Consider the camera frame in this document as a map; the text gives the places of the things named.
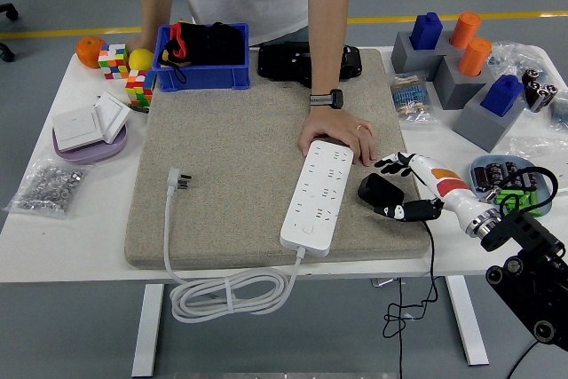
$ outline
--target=gray floor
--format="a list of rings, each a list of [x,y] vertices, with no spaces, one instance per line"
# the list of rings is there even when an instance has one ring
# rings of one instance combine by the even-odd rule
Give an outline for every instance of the gray floor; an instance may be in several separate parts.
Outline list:
[[[0,17],[0,33],[139,24],[138,0],[0,0],[13,2],[20,19]],[[415,15],[429,11],[516,12],[565,9],[564,0],[351,0],[351,17]],[[187,18],[176,0],[172,20]],[[485,20],[480,36],[544,48],[568,77],[568,18]],[[412,23],[351,25],[348,43],[391,45]],[[118,43],[130,35],[105,36]],[[20,182],[69,58],[79,37],[5,41],[18,55],[0,63],[0,204]],[[0,212],[0,224],[5,221]],[[406,280],[405,301],[425,297],[428,281]],[[444,283],[426,320],[404,332],[406,378],[504,378],[532,342],[520,322],[487,287],[469,277],[469,289],[490,366],[467,367]],[[52,285],[0,288],[0,377],[129,377],[142,285]],[[177,324],[164,305],[155,377],[176,372],[328,371],[398,369],[398,341],[381,336],[396,288],[372,288],[368,280],[301,280],[288,303],[265,318],[234,316],[209,324]],[[513,376],[568,376],[568,356],[537,346]]]

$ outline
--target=gray felt mat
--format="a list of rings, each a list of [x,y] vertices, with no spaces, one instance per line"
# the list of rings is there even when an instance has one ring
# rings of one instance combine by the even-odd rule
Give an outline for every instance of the gray felt mat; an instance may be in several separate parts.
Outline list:
[[[361,50],[363,74],[341,83],[345,106],[378,131],[379,158],[405,151],[379,51]],[[137,268],[162,269],[166,180],[171,167],[191,175],[171,206],[170,260],[175,269],[293,264],[280,228],[304,164],[297,146],[309,90],[275,83],[250,61],[246,91],[156,91],[140,157],[124,253]],[[305,263],[420,257],[430,241],[422,224],[376,215],[357,196],[375,168],[354,165],[325,258]],[[415,200],[411,178],[390,178]]]

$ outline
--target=white power strip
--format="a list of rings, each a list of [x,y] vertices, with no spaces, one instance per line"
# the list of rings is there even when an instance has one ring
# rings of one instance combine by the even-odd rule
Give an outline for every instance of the white power strip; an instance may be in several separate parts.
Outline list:
[[[324,257],[329,252],[353,152],[345,146],[315,140],[280,230],[285,248]]]

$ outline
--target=white power cord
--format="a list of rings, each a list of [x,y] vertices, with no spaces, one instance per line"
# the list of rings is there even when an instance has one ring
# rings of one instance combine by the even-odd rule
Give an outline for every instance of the white power cord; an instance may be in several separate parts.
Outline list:
[[[178,188],[187,188],[187,177],[181,175],[178,169],[172,168],[168,176],[168,195],[166,198],[165,223],[163,231],[163,262],[170,277],[179,286],[170,292],[171,312],[174,318],[184,323],[201,323],[213,320],[226,314],[247,312],[264,315],[278,310],[290,296],[296,276],[304,259],[305,248],[297,251],[294,271],[288,277],[275,268],[257,268],[238,272],[228,277],[218,279],[203,279],[186,281],[179,278],[170,265],[170,207],[171,200]],[[270,282],[274,288],[263,295],[250,299],[239,299],[234,290],[261,281]],[[216,297],[215,292],[225,291],[225,297]]]

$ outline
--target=rubik's cube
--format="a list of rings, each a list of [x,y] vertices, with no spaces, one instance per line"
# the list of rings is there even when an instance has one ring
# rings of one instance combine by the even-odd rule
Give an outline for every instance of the rubik's cube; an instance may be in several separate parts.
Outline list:
[[[107,79],[126,79],[130,71],[126,45],[103,44],[100,47],[99,64]]]
[[[152,70],[131,70],[126,81],[126,93],[134,106],[148,107],[152,103],[156,72]]]

